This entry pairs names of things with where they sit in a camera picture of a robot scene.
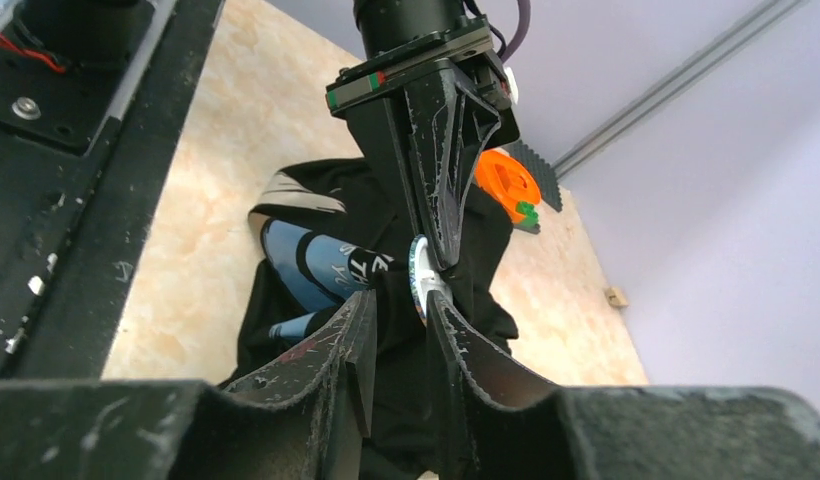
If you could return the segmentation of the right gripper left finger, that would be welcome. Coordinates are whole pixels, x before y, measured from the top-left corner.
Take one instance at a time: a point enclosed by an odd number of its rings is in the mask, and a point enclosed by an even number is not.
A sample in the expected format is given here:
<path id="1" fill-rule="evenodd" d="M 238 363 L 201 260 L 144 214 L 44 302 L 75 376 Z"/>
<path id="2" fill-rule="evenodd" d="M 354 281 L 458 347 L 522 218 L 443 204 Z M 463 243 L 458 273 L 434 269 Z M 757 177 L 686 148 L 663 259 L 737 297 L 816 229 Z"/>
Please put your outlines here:
<path id="1" fill-rule="evenodd" d="M 241 478 L 355 479 L 372 430 L 377 309 L 353 294 L 325 325 L 224 392 L 250 408 Z"/>

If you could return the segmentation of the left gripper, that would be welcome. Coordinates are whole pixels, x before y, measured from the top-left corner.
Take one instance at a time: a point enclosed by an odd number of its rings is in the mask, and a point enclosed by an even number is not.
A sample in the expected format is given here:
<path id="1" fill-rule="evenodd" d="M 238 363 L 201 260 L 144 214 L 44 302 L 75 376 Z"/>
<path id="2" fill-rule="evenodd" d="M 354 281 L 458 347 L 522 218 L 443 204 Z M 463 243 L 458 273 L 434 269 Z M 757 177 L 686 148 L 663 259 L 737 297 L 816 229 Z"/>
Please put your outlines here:
<path id="1" fill-rule="evenodd" d="M 405 101 L 376 99 L 403 87 Z M 427 237 L 438 270 L 454 267 L 480 153 L 520 138 L 514 86 L 487 19 L 463 16 L 347 69 L 325 100 L 336 118 L 348 109 L 348 129 L 387 200 Z"/>

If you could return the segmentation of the black printed t-shirt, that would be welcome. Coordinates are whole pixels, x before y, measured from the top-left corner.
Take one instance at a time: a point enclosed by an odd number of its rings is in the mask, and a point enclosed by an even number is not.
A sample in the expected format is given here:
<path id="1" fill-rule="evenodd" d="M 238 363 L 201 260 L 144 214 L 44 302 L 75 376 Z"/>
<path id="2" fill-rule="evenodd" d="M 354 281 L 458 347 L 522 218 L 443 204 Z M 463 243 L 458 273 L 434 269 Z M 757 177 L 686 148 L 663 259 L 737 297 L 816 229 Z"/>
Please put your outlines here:
<path id="1" fill-rule="evenodd" d="M 316 160 L 272 175 L 249 212 L 262 249 L 237 340 L 238 381 L 324 326 L 353 294 L 377 306 L 373 429 L 364 479 L 441 473 L 427 388 L 426 330 L 409 285 L 414 232 L 361 158 Z"/>

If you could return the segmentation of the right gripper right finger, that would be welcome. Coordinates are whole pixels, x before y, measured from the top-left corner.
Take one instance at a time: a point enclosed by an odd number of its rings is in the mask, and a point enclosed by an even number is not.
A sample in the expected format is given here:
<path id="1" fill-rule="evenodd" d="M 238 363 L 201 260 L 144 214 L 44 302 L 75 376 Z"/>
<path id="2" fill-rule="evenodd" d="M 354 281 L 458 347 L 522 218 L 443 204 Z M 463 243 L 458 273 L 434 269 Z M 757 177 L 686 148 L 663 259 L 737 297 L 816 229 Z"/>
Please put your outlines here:
<path id="1" fill-rule="evenodd" d="M 493 344 L 438 291 L 427 300 L 427 354 L 440 478 L 568 478 L 561 386 Z"/>

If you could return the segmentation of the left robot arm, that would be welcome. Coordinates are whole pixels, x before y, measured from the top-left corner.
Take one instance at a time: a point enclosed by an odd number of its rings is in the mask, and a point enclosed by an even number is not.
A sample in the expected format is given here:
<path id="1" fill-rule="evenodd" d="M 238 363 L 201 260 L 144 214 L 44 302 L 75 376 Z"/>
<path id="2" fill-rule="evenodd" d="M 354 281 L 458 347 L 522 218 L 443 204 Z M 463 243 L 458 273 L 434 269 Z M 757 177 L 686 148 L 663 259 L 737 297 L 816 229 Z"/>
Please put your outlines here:
<path id="1" fill-rule="evenodd" d="M 357 1 L 353 15 L 366 58 L 327 87 L 327 105 L 448 270 L 480 154 L 520 136 L 492 28 L 461 1 Z"/>

